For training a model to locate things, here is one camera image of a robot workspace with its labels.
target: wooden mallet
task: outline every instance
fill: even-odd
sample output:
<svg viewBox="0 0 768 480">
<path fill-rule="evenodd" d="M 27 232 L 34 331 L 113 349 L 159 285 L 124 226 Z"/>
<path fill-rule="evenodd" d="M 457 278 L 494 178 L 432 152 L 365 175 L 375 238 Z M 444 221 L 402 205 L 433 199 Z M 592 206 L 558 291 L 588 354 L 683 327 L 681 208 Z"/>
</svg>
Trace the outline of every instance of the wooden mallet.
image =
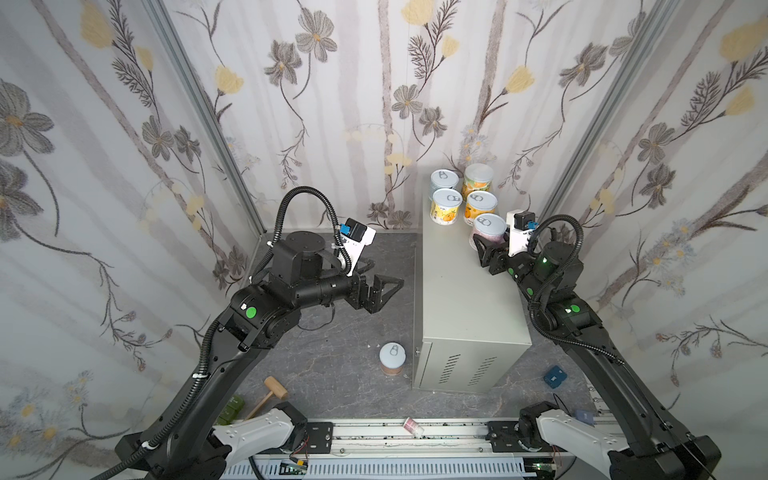
<svg viewBox="0 0 768 480">
<path fill-rule="evenodd" d="M 284 386 L 280 385 L 280 382 L 278 382 L 275 377 L 268 376 L 264 380 L 264 385 L 266 385 L 266 387 L 270 389 L 270 392 L 266 394 L 264 399 L 261 402 L 259 402 L 258 405 L 253 407 L 253 410 L 251 410 L 248 416 L 245 418 L 246 420 L 252 419 L 256 415 L 256 412 L 258 412 L 259 409 L 263 407 L 264 404 L 269 399 L 272 398 L 272 395 L 276 396 L 280 400 L 285 400 L 286 398 L 288 398 L 288 390 L 286 390 Z"/>
</svg>

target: marble floor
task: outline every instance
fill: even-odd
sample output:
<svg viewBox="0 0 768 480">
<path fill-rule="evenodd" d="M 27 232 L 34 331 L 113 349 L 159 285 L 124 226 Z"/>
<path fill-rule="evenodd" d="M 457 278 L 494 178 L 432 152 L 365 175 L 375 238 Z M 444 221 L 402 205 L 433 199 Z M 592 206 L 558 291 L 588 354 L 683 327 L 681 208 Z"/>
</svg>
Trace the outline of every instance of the marble floor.
<svg viewBox="0 0 768 480">
<path fill-rule="evenodd" d="M 412 351 L 415 242 L 414 233 L 378 234 L 364 250 L 376 262 L 369 278 L 374 273 L 403 278 L 402 290 L 375 315 L 338 302 L 329 325 L 313 332 L 289 331 L 240 386 L 237 393 L 246 400 L 244 412 L 269 392 L 263 384 L 267 376 L 280 381 L 288 390 L 288 400 L 315 419 L 516 417 L 522 407 L 552 401 L 553 392 L 571 411 L 594 410 L 581 370 L 530 325 L 531 348 L 483 395 L 412 390 L 410 356 L 399 376 L 382 373 L 377 347 L 398 342 L 406 352 Z M 303 312 L 300 325 L 315 328 L 330 319 L 330 308 L 316 306 Z M 541 379 L 554 365 L 568 374 L 556 390 Z M 271 399 L 265 409 L 276 403 Z"/>
</svg>

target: floral wallpaper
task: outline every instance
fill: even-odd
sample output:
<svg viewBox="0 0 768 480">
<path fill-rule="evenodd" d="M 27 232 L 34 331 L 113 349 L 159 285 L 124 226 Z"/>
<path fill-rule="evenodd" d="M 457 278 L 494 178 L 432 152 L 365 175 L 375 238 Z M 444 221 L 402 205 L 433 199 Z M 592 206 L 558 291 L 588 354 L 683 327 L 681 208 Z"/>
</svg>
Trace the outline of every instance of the floral wallpaper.
<svg viewBox="0 0 768 480">
<path fill-rule="evenodd" d="M 584 226 L 577 291 L 718 478 L 768 466 L 767 102 L 768 7 L 682 2 L 558 209 Z"/>
<path fill-rule="evenodd" d="M 435 169 L 474 162 L 494 168 L 500 211 L 543 207 L 653 6 L 164 3 L 263 216 L 307 184 L 387 230 L 419 226 Z M 329 225 L 298 201 L 287 226 Z"/>
<path fill-rule="evenodd" d="M 140 4 L 5 2 L 0 41 L 0 462 L 90 478 L 186 380 L 258 239 Z"/>
</svg>

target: green block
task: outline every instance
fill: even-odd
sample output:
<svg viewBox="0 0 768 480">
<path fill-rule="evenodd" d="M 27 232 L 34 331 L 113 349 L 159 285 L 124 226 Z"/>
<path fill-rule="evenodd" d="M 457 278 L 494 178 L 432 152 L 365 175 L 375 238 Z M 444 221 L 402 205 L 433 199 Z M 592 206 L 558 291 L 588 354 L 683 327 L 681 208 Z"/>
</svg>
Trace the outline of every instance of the green block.
<svg viewBox="0 0 768 480">
<path fill-rule="evenodd" d="M 222 410 L 221 413 L 219 414 L 219 417 L 221 417 L 224 420 L 227 420 L 227 422 L 229 423 L 231 423 L 236 416 L 237 416 L 237 412 L 235 412 L 235 409 L 233 409 L 230 406 L 225 406 L 224 410 Z"/>
<path fill-rule="evenodd" d="M 227 406 L 231 407 L 232 410 L 235 411 L 235 415 L 240 413 L 240 410 L 243 409 L 243 406 L 245 405 L 245 400 L 243 400 L 243 397 L 239 395 L 233 395 L 229 402 L 227 402 Z"/>
</svg>

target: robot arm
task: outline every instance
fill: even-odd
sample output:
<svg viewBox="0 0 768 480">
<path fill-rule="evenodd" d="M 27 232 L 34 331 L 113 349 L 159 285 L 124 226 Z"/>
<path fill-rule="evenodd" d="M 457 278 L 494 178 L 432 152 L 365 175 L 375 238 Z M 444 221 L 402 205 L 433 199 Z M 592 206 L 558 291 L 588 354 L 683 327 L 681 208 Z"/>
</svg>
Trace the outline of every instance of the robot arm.
<svg viewBox="0 0 768 480">
<path fill-rule="evenodd" d="M 94 480 L 105 480 L 126 468 L 145 470 L 146 478 L 155 480 L 219 478 L 227 463 L 241 460 L 244 452 L 249 456 L 265 448 L 294 450 L 305 439 L 306 418 L 288 403 L 248 422 L 212 427 L 247 374 L 285 332 L 298 325 L 301 309 L 345 300 L 356 310 L 376 313 L 404 281 L 376 275 L 369 286 L 361 275 L 363 269 L 354 270 L 359 251 L 353 263 L 342 248 L 339 260 L 325 252 L 325 240 L 316 233 L 293 232 L 281 239 L 287 204 L 301 192 L 316 195 L 326 205 L 337 246 L 344 240 L 355 241 L 342 237 L 341 227 L 352 234 L 361 224 L 350 219 L 340 227 L 333 208 L 319 191 L 298 187 L 289 192 L 280 205 L 276 235 L 266 261 L 262 259 L 254 274 L 258 277 L 273 259 L 269 276 L 232 295 L 229 306 L 206 331 L 195 373 L 149 428 L 120 440 L 115 451 L 122 462 Z M 323 269 L 324 260 L 331 263 L 329 270 Z"/>
<path fill-rule="evenodd" d="M 523 409 L 519 429 L 527 442 L 541 440 L 573 452 L 610 478 L 686 478 L 704 480 L 720 460 L 708 436 L 696 437 L 669 413 L 617 351 L 600 317 L 574 293 L 584 266 L 578 259 L 581 225 L 568 215 L 555 215 L 536 225 L 530 212 L 515 214 L 511 237 L 535 228 L 523 251 L 511 252 L 475 235 L 482 266 L 491 274 L 507 272 L 528 301 L 531 324 L 559 345 L 590 379 L 616 416 L 626 442 L 609 438 L 594 427 L 566 422 L 549 402 Z M 551 241 L 534 253 L 543 229 L 558 220 L 570 223 L 574 245 Z M 573 435 L 564 433 L 571 430 Z"/>
</svg>

